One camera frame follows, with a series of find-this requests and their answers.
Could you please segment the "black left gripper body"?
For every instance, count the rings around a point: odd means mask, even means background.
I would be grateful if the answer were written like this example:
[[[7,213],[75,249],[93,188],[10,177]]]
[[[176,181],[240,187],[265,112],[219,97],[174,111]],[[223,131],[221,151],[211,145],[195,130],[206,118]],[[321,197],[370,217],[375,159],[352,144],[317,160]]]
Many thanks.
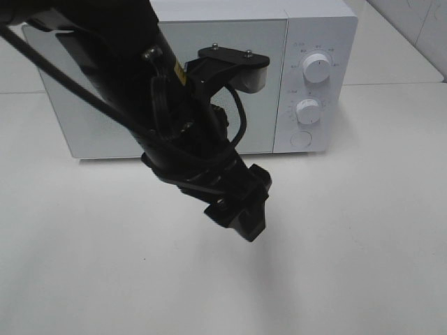
[[[264,216],[272,184],[260,166],[247,167],[235,150],[247,127],[244,109],[237,109],[241,126],[228,140],[226,111],[218,105],[183,105],[153,110],[152,135],[161,146],[146,142],[142,161],[156,176],[181,192],[208,203],[208,216]]]

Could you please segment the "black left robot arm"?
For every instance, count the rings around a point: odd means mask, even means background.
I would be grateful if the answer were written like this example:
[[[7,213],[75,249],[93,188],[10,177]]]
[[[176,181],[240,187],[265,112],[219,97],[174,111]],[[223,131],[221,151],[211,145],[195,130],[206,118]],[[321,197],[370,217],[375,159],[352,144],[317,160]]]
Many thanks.
[[[55,32],[96,93],[15,34],[23,23]],[[239,94],[263,88],[269,57],[213,45],[181,65],[149,1],[2,1],[1,37],[125,127],[142,147],[142,162],[206,202],[215,223],[247,241],[265,229],[270,174],[245,165],[236,147],[247,129]]]

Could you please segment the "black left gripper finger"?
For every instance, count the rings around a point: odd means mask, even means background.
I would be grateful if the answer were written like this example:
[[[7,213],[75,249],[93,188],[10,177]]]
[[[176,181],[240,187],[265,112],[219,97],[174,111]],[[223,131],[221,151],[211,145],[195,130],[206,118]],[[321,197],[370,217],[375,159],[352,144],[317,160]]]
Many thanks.
[[[236,231],[243,239],[253,242],[265,229],[264,195],[243,200],[219,199],[209,205],[205,214],[217,225]]]

